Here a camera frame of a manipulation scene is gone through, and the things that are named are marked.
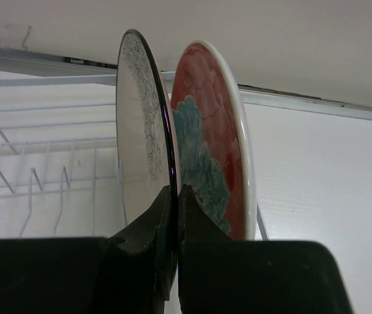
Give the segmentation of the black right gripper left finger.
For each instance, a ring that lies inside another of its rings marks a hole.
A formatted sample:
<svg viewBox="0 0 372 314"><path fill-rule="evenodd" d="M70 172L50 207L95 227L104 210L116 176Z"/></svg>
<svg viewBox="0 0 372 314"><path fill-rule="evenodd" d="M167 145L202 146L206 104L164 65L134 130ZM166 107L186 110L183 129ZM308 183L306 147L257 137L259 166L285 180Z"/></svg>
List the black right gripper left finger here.
<svg viewBox="0 0 372 314"><path fill-rule="evenodd" d="M111 237L0 239L0 313L163 313L176 201L163 187Z"/></svg>

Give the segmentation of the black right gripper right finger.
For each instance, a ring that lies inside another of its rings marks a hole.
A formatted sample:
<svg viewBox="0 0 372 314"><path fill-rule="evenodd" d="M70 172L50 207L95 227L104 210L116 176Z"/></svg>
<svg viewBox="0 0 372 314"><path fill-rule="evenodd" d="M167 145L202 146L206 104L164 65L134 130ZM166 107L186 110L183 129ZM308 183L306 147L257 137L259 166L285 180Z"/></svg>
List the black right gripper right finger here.
<svg viewBox="0 0 372 314"><path fill-rule="evenodd" d="M178 295L183 313L352 313L338 265L314 241L236 241L178 199Z"/></svg>

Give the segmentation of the clear wire dish rack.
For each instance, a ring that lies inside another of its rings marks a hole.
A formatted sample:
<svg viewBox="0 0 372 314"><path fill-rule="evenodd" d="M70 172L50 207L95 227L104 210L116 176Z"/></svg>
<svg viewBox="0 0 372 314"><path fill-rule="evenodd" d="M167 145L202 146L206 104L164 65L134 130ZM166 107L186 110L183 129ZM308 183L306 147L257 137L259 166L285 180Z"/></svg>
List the clear wire dish rack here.
<svg viewBox="0 0 372 314"><path fill-rule="evenodd" d="M0 238L106 236L126 225L115 83L0 73Z"/></svg>

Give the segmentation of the red and teal floral plate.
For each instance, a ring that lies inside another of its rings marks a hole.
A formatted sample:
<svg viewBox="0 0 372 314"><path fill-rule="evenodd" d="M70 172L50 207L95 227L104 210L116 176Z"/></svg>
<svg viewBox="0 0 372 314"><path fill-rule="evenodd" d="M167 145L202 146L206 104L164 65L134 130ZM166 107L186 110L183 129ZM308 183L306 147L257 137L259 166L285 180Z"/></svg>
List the red and teal floral plate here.
<svg viewBox="0 0 372 314"><path fill-rule="evenodd" d="M230 238L253 240L256 180L245 108L228 63L208 41L181 55L171 92L182 184Z"/></svg>

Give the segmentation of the cream plate with tree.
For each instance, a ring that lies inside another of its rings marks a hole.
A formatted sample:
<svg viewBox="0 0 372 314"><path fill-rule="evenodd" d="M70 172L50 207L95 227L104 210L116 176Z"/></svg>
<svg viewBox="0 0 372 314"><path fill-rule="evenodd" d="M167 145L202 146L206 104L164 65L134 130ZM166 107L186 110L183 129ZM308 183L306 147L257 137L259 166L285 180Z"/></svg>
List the cream plate with tree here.
<svg viewBox="0 0 372 314"><path fill-rule="evenodd" d="M173 114L152 51L136 29L127 30L120 43L116 136L126 222L143 214L164 187L177 204L180 171Z"/></svg>

